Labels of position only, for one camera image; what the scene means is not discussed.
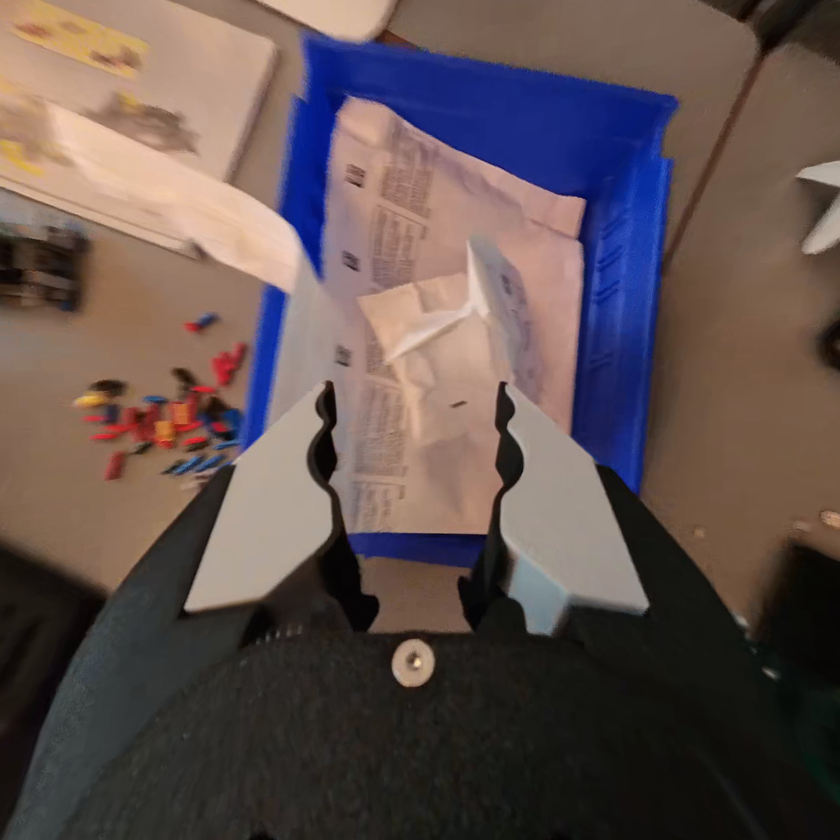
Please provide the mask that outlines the lego car chassis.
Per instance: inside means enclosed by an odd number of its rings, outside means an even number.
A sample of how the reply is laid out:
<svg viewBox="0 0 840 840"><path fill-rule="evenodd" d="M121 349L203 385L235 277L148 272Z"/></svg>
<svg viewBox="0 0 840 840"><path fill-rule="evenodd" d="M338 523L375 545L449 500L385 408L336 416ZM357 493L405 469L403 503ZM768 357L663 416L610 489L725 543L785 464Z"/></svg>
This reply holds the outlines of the lego car chassis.
<svg viewBox="0 0 840 840"><path fill-rule="evenodd" d="M2 306L78 312L90 246L73 227L2 223Z"/></svg>

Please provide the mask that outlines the lego instruction booklet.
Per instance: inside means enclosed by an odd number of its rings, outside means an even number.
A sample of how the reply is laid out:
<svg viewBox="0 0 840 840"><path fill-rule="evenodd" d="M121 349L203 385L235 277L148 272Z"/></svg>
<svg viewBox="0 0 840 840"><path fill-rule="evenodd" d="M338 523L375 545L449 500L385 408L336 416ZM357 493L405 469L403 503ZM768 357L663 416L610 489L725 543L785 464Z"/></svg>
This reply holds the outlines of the lego instruction booklet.
<svg viewBox="0 0 840 840"><path fill-rule="evenodd" d="M91 187L60 150L48 106L75 112L226 181L277 48L173 2L2 2L2 189L175 252L145 207Z"/></svg>

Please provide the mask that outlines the pile of red blue lego pins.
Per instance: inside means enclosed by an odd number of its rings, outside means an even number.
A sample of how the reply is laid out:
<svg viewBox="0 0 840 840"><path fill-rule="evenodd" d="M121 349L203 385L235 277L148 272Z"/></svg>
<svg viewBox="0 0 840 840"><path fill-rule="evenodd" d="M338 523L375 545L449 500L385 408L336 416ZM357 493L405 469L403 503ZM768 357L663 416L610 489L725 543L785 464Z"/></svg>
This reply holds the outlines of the pile of red blue lego pins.
<svg viewBox="0 0 840 840"><path fill-rule="evenodd" d="M245 410L231 389L245 372L250 346L234 341L214 351L201 376L185 364L171 367L168 392L132 393L130 384L101 378L70 403L89 427L87 440L108 447L102 480L122 480L132 462L154 453L169 456L164 478L187 478L202 487L241 449Z"/></svg>

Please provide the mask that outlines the blue plastic bin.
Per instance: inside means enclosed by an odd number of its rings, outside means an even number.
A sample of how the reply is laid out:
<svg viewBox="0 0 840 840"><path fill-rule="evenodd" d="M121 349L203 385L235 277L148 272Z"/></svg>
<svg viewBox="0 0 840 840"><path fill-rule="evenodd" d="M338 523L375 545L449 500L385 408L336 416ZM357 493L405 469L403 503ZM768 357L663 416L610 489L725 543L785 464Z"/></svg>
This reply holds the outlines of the blue plastic bin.
<svg viewBox="0 0 840 840"><path fill-rule="evenodd" d="M586 201L584 288L572 437L633 492L644 471L660 267L678 100L422 49L301 36L278 211L313 266L330 134L348 96L371 99L456 149L553 193Z"/></svg>

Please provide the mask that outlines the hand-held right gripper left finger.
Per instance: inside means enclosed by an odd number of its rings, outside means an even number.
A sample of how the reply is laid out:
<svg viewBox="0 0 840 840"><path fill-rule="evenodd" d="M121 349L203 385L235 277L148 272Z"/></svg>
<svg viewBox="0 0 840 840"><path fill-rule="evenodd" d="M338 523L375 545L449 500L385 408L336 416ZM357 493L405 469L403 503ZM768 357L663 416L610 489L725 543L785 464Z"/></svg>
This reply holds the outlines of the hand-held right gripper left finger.
<svg viewBox="0 0 840 840"><path fill-rule="evenodd" d="M256 603L290 578L347 595L349 541L331 483L336 422L333 383L320 382L237 458L187 612Z"/></svg>

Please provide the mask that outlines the numbered white paper bag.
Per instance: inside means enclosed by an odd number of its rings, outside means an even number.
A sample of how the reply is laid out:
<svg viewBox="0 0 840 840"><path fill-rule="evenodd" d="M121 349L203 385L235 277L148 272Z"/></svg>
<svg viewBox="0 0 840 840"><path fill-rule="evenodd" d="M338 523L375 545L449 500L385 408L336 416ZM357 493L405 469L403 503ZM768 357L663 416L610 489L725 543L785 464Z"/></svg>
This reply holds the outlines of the numbered white paper bag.
<svg viewBox="0 0 840 840"><path fill-rule="evenodd" d="M539 393L542 363L521 272L486 237L466 244L466 269L357 299L383 361L420 396L478 380Z"/></svg>

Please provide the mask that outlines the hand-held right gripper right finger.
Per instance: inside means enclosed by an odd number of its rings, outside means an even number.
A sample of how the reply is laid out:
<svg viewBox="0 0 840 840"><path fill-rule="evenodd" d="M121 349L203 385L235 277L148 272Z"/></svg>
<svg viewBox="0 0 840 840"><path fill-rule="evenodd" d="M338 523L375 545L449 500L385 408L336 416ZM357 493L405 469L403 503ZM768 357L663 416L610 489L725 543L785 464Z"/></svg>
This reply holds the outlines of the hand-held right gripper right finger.
<svg viewBox="0 0 840 840"><path fill-rule="evenodd" d="M556 634L578 606L645 614L648 597L593 457L518 388L504 385L501 395L521 457L500 497L511 563L502 590L521 606L528 633Z"/></svg>

